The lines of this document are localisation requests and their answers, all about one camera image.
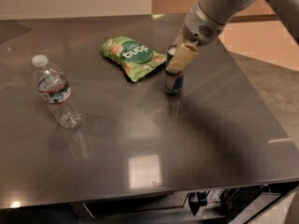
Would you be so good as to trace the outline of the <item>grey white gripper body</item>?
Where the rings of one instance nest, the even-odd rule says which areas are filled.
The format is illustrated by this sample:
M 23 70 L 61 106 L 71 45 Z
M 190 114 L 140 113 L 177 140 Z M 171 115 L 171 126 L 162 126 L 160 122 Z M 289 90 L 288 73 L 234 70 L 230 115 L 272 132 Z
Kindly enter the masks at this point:
M 185 39 L 205 46 L 213 42 L 224 30 L 224 13 L 215 7 L 208 8 L 200 2 L 186 15 L 182 32 Z

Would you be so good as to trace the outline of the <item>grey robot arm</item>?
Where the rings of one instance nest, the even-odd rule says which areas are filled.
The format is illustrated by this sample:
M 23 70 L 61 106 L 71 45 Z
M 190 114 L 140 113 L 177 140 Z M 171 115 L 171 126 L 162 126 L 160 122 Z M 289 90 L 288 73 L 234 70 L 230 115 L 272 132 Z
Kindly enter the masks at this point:
M 186 14 L 166 71 L 177 74 L 198 55 L 198 47 L 213 42 L 233 16 L 257 0 L 198 0 Z M 264 0 L 295 41 L 299 38 L 299 0 Z

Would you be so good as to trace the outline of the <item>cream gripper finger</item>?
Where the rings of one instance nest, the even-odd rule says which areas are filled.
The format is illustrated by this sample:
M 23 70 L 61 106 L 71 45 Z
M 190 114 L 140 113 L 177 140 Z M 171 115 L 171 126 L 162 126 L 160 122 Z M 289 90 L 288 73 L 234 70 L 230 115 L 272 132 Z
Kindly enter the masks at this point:
M 174 45 L 180 46 L 182 43 L 186 42 L 186 38 L 183 35 L 183 30 L 180 30 L 173 42 Z
M 168 63 L 166 71 L 177 74 L 191 63 L 198 55 L 197 47 L 193 44 L 182 43 L 175 51 L 174 56 Z

